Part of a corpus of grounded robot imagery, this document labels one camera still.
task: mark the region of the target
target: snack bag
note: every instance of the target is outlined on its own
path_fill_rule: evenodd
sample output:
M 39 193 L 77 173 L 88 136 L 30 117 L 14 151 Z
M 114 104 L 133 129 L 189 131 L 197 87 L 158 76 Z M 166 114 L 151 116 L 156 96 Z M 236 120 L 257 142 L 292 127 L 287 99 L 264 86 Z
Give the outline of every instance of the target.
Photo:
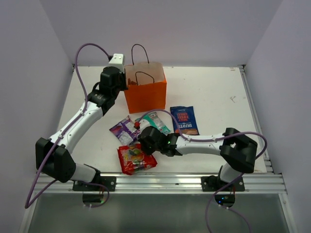
M 152 155 L 146 155 L 140 149 L 140 144 L 119 147 L 118 155 L 122 173 L 133 175 L 140 170 L 148 170 L 157 165 Z
M 171 114 L 176 118 L 180 127 L 181 133 L 187 135 L 199 135 L 199 130 L 196 125 L 193 106 L 190 107 L 171 107 Z M 177 126 L 173 121 L 174 132 L 178 133 Z
M 171 131 L 167 126 L 163 123 L 163 121 L 157 116 L 156 112 L 152 112 L 143 117 L 143 119 L 147 120 L 151 126 L 157 128 L 165 135 L 169 134 Z
M 135 142 L 137 140 L 137 136 L 140 134 L 140 130 L 134 127 L 134 123 L 129 116 L 112 127 L 110 131 L 124 146 Z

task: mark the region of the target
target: red snack bag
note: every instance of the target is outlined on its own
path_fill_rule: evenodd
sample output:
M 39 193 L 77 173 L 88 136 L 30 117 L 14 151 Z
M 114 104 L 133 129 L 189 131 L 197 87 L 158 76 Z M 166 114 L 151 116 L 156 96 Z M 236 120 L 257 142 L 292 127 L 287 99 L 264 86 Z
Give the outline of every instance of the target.
M 123 146 L 118 149 L 121 169 L 124 174 L 133 175 L 140 170 L 148 170 L 157 165 L 152 155 L 146 155 L 140 149 L 140 144 Z

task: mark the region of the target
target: black mounting bracket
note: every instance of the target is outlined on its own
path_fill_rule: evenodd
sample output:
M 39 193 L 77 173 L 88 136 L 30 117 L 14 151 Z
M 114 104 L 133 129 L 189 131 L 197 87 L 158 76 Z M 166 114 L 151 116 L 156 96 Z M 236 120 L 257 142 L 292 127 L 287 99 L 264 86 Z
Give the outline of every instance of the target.
M 226 183 L 218 183 L 218 178 L 216 176 L 202 176 L 201 177 L 201 186 L 203 192 L 215 192 L 221 187 L 225 186 Z M 228 188 L 225 188 L 223 191 L 231 191 L 232 187 L 235 187 L 236 192 L 243 192 L 245 191 L 244 181 L 241 177 L 235 183 L 233 183 Z
M 116 190 L 117 178 L 115 176 L 101 176 L 98 183 L 106 186 L 110 192 Z M 99 186 L 87 185 L 80 181 L 75 181 L 72 187 L 73 191 L 92 192 L 100 191 Z

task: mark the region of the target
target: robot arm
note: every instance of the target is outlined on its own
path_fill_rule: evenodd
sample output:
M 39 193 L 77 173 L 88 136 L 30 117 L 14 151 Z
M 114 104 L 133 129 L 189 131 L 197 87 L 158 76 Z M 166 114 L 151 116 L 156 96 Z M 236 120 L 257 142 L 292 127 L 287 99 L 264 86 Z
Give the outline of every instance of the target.
M 57 133 L 49 139 L 40 138 L 35 145 L 36 167 L 40 167 L 48 151 L 54 145 L 58 138 L 59 142 L 53 154 L 49 157 L 44 165 L 42 172 L 59 180 L 60 182 L 84 181 L 99 183 L 100 171 L 88 165 L 76 164 L 71 157 L 71 153 L 79 142 L 81 137 L 88 129 L 114 105 L 120 91 L 126 90 L 126 78 L 124 72 L 123 54 L 114 54 L 101 73 L 100 82 L 95 84 L 92 92 L 87 96 L 87 108 L 83 113 L 85 103 L 75 116 Z M 83 115 L 77 120 L 64 136 L 61 132 L 70 124 L 78 115 Z
M 152 154 L 159 151 L 167 156 L 183 155 L 190 153 L 214 154 L 223 157 L 227 163 L 220 168 L 219 181 L 229 183 L 241 173 L 253 173 L 257 152 L 257 142 L 242 135 L 230 139 L 216 141 L 215 138 L 239 133 L 236 129 L 227 128 L 224 133 L 211 136 L 184 135 L 187 139 L 211 139 L 211 142 L 195 142 L 186 140 L 178 133 L 165 135 L 157 128 L 148 126 L 142 120 L 141 134 L 138 137 L 141 149 Z

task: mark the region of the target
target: purple snack bag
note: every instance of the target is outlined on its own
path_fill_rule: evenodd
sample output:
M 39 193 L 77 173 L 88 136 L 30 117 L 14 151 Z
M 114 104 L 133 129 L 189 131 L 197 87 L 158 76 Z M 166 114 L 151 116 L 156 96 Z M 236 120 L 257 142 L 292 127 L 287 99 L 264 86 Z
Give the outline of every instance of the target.
M 137 140 L 137 136 L 140 134 L 140 130 L 134 127 L 134 123 L 129 116 L 112 127 L 110 131 L 124 146 L 128 146 L 135 142 Z

